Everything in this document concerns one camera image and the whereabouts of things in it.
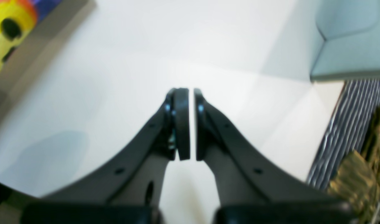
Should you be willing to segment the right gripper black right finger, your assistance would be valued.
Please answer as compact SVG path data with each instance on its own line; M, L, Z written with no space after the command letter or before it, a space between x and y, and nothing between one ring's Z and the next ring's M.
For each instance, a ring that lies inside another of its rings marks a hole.
M274 165L194 90L196 159L214 174L220 208L214 224L356 224L348 202Z

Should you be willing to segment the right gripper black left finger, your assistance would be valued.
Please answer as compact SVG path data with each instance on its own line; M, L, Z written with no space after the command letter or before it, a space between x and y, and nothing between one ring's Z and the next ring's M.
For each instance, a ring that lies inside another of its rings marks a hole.
M112 159L28 205L22 224L163 224L159 202L168 163L190 158L189 90L173 88Z

